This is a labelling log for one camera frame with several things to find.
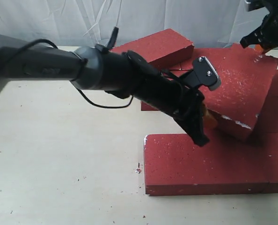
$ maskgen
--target white backdrop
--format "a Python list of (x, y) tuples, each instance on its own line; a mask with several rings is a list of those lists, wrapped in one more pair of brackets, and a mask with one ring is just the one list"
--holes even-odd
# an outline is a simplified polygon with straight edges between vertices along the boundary
[(244, 0), (0, 0), (0, 34), (57, 45), (117, 44), (172, 28), (197, 47), (224, 47), (258, 27), (268, 11), (245, 12)]

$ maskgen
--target table surface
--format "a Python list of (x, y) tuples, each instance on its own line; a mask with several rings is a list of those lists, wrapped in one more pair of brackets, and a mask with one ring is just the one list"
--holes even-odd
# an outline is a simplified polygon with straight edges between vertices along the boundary
[(278, 194), (145, 195), (135, 169), (144, 137), (160, 133), (183, 131), (138, 100), (99, 109), (69, 82), (9, 83), (0, 94), (0, 225), (278, 225)]

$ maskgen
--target white table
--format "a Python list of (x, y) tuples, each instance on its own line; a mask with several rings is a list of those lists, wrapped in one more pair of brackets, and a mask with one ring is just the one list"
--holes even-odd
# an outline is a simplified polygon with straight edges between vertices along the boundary
[(11, 82), (0, 95), (0, 225), (278, 225), (278, 194), (146, 196), (134, 170), (155, 133), (183, 131), (138, 100), (99, 109), (69, 82)]

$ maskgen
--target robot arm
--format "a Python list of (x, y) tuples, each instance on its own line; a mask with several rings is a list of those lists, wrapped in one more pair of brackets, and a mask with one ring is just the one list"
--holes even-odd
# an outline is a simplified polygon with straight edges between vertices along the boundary
[[(133, 96), (171, 116), (196, 145), (208, 143), (203, 131), (205, 97), (199, 87), (215, 90), (220, 85), (208, 59), (196, 59), (192, 70), (176, 77), (155, 69), (133, 51), (111, 52), (117, 33), (115, 28), (107, 47), (82, 47), (75, 52), (59, 50), (44, 39), (26, 43), (0, 35), (0, 91), (12, 80), (66, 80), (98, 107), (103, 106), (92, 103), (81, 90), (104, 90), (121, 99)], [(53, 48), (37, 45), (41, 42)]]
[(247, 11), (267, 8), (269, 14), (264, 17), (261, 26), (241, 40), (242, 47), (256, 45), (262, 53), (278, 47), (278, 0), (245, 0)]

